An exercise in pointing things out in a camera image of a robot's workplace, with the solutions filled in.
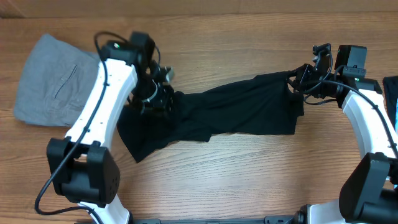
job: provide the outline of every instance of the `brown table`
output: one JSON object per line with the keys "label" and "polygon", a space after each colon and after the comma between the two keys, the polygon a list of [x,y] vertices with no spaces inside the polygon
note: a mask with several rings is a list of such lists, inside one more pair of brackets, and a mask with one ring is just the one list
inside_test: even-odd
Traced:
{"label": "brown table", "polygon": [[[94,51],[93,35],[148,32],[174,88],[197,93],[291,70],[313,57],[312,45],[368,47],[367,76],[398,73],[397,13],[263,14],[99,19],[0,20],[0,223],[70,223],[85,212],[41,217],[34,200],[50,172],[45,147],[67,128],[26,125],[12,108],[24,62],[46,32]],[[221,134],[209,143],[178,142],[136,164],[116,133],[111,151],[121,170],[119,197],[136,218],[259,218],[293,214],[306,203],[338,198],[359,162],[352,127],[334,104],[305,105],[294,136]],[[71,206],[53,188],[44,210]]]}

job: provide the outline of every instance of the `black and white robotic arm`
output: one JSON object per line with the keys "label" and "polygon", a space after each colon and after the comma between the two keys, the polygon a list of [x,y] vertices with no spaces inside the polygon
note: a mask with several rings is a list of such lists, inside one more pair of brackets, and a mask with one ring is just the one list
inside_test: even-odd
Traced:
{"label": "black and white robotic arm", "polygon": [[[166,118],[173,107],[170,104],[173,90],[169,85],[173,70],[162,68],[151,59],[154,48],[153,40],[140,33],[133,33],[128,44],[108,42],[103,47],[106,52],[104,63],[99,64],[97,80],[80,117],[65,139],[51,139],[47,146],[53,174],[67,152],[78,144],[70,161],[53,179],[53,185],[59,195],[90,208],[87,210],[96,223],[152,223],[151,220],[133,220],[131,212],[122,206],[117,196],[120,173],[109,151],[116,123],[130,92],[134,94],[134,99],[129,100],[130,105],[142,113],[160,113]],[[295,80],[289,83],[301,94],[336,98],[354,128],[362,161],[343,186],[338,200],[305,205],[294,216],[283,216],[282,219],[286,219],[284,223],[294,224],[398,223],[397,193],[383,189],[386,179],[391,178],[393,184],[398,184],[396,145],[392,145],[398,142],[398,136],[392,124],[386,122],[388,118],[380,86],[377,81],[364,78],[366,48],[340,46],[336,60],[336,73],[340,72],[340,75],[336,74],[334,78],[329,72],[333,64],[330,44],[314,46],[313,53],[316,55],[315,66],[306,64],[296,69]],[[146,74],[147,68],[150,68],[150,74]],[[106,75],[108,86],[101,104],[87,133],[79,139],[100,98]],[[375,105],[369,104],[363,96]],[[78,160],[81,155],[86,156],[85,162]],[[242,220],[240,223],[275,224],[280,219],[265,217],[259,222]],[[217,223],[239,221],[220,220]]]}

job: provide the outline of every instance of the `black cloth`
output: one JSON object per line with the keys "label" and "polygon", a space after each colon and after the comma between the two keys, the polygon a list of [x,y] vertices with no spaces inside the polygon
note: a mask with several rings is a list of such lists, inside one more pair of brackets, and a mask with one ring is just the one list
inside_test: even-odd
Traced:
{"label": "black cloth", "polygon": [[177,119],[168,123],[123,108],[118,121],[121,139],[140,162],[172,141],[205,141],[212,134],[294,134],[304,115],[303,96],[287,86],[292,72],[258,75],[204,93],[175,93]]}
{"label": "black cloth", "polygon": [[383,79],[384,94],[386,95],[387,114],[393,126],[396,125],[398,76]]}

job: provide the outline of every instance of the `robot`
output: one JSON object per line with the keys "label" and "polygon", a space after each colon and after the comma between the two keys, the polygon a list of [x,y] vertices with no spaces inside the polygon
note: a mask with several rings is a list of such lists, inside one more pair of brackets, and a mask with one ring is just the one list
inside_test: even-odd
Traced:
{"label": "robot", "polygon": [[[113,35],[102,48],[97,38]],[[134,220],[117,195],[120,172],[109,151],[121,110],[126,102],[141,114],[171,120],[174,112],[170,86],[172,67],[152,60],[156,48],[148,34],[133,32],[129,40],[109,33],[95,36],[101,61],[95,85],[80,117],[64,139],[51,139],[47,146],[51,178],[43,186],[35,210],[56,215],[86,210],[99,224],[224,223],[224,224],[337,224],[398,223],[398,136],[384,109],[381,88],[365,78],[366,47],[341,45],[332,74],[331,45],[314,45],[314,65],[305,64],[292,72],[288,83],[294,93],[337,101],[350,120],[359,144],[361,162],[341,188],[339,199],[319,205],[304,205],[294,215],[235,220]],[[78,159],[86,156],[86,161]],[[396,187],[384,189],[386,179]],[[77,207],[53,212],[39,208],[49,185]]]}

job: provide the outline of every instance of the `robotic hand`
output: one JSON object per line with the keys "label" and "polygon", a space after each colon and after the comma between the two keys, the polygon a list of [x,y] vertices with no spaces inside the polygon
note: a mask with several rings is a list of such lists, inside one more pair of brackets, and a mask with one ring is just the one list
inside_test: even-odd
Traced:
{"label": "robotic hand", "polygon": [[[386,122],[381,89],[377,81],[366,79],[366,47],[341,45],[336,71],[331,73],[333,58],[330,44],[313,46],[315,65],[305,64],[294,70],[288,80],[297,94],[333,99],[349,118],[359,144],[362,161],[352,173],[338,200],[322,205],[305,205],[294,216],[268,216],[258,220],[133,220],[117,196],[120,172],[111,154],[111,140],[121,109],[130,106],[171,119],[174,90],[170,81],[173,69],[152,60],[154,41],[133,32],[130,41],[108,41],[100,50],[98,76],[88,101],[65,139],[51,139],[47,146],[51,178],[40,191],[35,209],[41,215],[55,215],[70,210],[87,210],[95,223],[398,223],[398,195],[383,189],[390,178],[398,184],[397,134]],[[130,92],[134,97],[129,99]],[[39,202],[53,182],[55,192],[78,207],[44,212]]]}

